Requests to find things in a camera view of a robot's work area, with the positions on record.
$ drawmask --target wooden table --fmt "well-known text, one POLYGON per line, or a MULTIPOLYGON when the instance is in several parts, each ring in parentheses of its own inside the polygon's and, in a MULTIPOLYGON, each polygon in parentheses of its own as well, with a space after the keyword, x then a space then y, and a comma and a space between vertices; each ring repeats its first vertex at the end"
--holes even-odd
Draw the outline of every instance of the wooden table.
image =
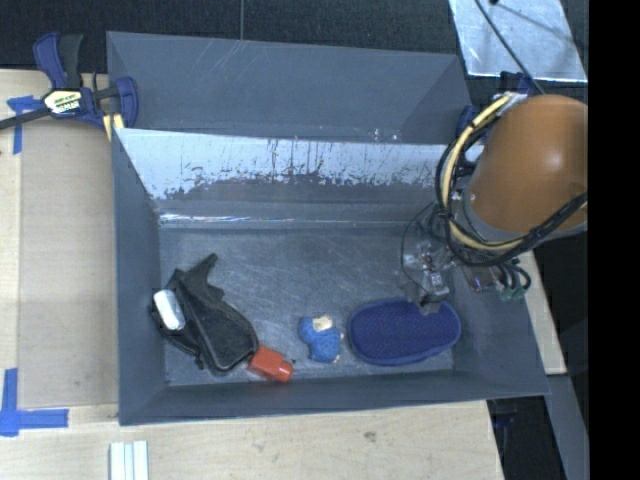
MULTIPOLYGON (((12 115, 7 98, 47 90, 37 71, 0 70, 0 118, 12 115)), ((69 126, 43 121, 28 133, 64 134, 69 126)), ((13 155, 12 145, 13 130, 0 132, 0 369, 18 365, 19 348, 21 161, 28 148, 13 155)), ((533 277, 527 302, 545 370, 564 373, 533 255, 522 260, 533 277)), ((137 440, 148 441, 152 480, 503 478, 484 402, 139 427, 120 427, 115 403, 78 405, 70 407, 68 428, 0 438, 0 478, 107 478, 109 444, 137 440)))

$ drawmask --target blue toy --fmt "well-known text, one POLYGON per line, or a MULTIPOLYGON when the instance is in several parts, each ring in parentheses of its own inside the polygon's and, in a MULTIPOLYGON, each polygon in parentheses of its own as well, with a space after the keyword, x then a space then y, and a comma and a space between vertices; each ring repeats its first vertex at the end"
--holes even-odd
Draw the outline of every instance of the blue toy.
POLYGON ((309 357, 314 361, 333 363, 338 358, 341 335, 328 316, 301 318, 298 334, 309 345, 309 357))

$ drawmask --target scratched surface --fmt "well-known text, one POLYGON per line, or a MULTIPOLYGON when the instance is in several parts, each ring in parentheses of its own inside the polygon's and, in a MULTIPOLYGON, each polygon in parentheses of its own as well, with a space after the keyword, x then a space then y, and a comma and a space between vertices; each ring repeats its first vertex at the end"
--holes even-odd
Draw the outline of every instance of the scratched surface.
POLYGON ((433 186, 444 146, 261 139, 120 129, 147 192, 181 199, 212 184, 322 187, 433 186))
MULTIPOLYGON (((534 78, 586 82, 560 0, 480 0, 507 44, 534 78)), ((473 0, 449 0, 460 50, 471 75, 521 71, 473 0)))
MULTIPOLYGON (((375 299, 403 296, 399 275, 402 227, 205 231, 167 229, 161 233, 163 281, 178 267, 189 269, 203 255, 219 261, 209 282, 223 288, 225 300, 253 324, 265 346, 294 361, 296 378, 340 377, 444 370, 453 367, 451 351, 399 368, 357 359, 343 339, 338 361, 326 365, 308 358, 298 338, 303 316, 330 315, 344 333, 349 314, 375 299)), ((224 377, 199 370, 190 356, 165 347, 172 384, 260 380, 244 368, 224 377)))
POLYGON ((469 103, 455 55, 110 32, 136 128, 448 144, 469 103))

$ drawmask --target black cable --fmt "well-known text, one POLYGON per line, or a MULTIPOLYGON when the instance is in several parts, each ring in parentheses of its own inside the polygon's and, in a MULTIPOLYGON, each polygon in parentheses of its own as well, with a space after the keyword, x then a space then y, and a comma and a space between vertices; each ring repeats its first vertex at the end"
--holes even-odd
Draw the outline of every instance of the black cable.
POLYGON ((502 46, 505 47, 505 49, 507 50, 507 52, 509 53, 509 55, 511 55, 511 58, 515 61, 515 63, 518 65, 518 67, 522 70, 522 72, 527 75, 530 79, 531 82, 533 83, 533 85, 535 86, 535 88, 538 90, 538 92, 540 94, 544 94, 544 89, 542 89, 542 87, 540 86, 540 84, 538 82, 535 81, 535 79, 533 78, 533 76, 531 75, 531 73, 529 72, 529 70, 525 67, 525 65, 520 61, 520 59, 518 58, 518 56, 516 55, 516 53, 511 49, 511 47, 507 44, 507 42, 505 41, 504 37, 502 37, 502 34, 500 33, 500 31, 498 30, 498 28, 495 26, 495 24, 493 23, 493 20, 489 17, 489 15, 487 14, 487 11, 484 10, 484 7, 482 7, 482 4, 480 3, 480 0, 473 0, 476 5, 478 6, 478 9, 480 9, 480 12, 482 13, 482 15, 484 16, 484 19, 487 20, 487 23, 489 24, 489 26, 493 29, 493 32, 496 34, 496 36, 498 37, 498 39, 500 39, 500 42, 502 43, 502 46))

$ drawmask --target bin floor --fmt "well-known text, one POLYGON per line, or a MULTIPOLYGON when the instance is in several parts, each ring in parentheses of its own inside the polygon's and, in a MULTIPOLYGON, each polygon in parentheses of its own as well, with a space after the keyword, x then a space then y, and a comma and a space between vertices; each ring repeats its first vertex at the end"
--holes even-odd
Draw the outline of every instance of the bin floor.
MULTIPOLYGON (((253 324, 265 346, 284 354, 294 378, 346 377, 446 370, 454 366, 452 350, 401 367, 374 366, 358 359, 346 334, 333 364, 309 359, 298 337, 304 316, 327 314, 345 333, 349 314, 381 298, 402 296, 400 270, 402 226, 314 229, 162 228, 160 254, 163 283, 175 268, 188 270, 216 253, 209 283, 222 288, 225 300, 253 324)), ((193 358, 165 346, 167 382, 171 385, 262 381, 239 365, 226 375, 200 370, 193 358)))

